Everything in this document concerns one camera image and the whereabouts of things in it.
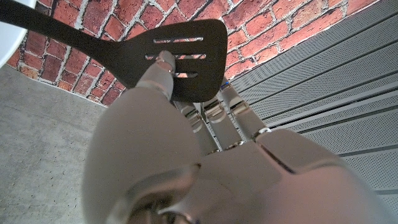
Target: concrete floor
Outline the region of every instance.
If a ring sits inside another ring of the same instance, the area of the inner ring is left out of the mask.
[[[82,223],[86,148],[105,107],[0,69],[0,223]]]

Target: red brick wall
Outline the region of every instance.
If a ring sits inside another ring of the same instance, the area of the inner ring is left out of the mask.
[[[226,77],[260,65],[377,0],[39,0],[36,10],[98,38],[215,18],[228,28]],[[87,55],[28,32],[8,64],[28,77],[110,105],[124,90]]]

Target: spatula handle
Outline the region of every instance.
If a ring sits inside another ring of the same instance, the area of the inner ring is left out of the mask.
[[[96,57],[106,41],[78,31],[21,3],[0,0],[0,21],[23,27],[68,44],[83,53]]]

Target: spatula head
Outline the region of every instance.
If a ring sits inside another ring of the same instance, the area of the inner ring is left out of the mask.
[[[133,88],[156,56],[168,50],[176,56],[175,72],[188,76],[174,78],[172,100],[207,101],[216,95],[223,80],[227,38],[225,25],[216,19],[158,27],[118,46],[119,66],[108,69],[123,85]]]

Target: black spatula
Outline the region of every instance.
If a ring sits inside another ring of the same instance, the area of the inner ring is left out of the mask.
[[[177,73],[197,74],[193,78],[174,79],[174,101],[210,100],[223,80],[227,32],[224,24],[216,19],[162,26],[122,42],[97,39],[10,0],[0,0],[0,21],[33,30],[82,51],[104,65],[126,88],[136,85],[154,63],[153,56],[168,50],[178,58],[185,58],[176,60]]]

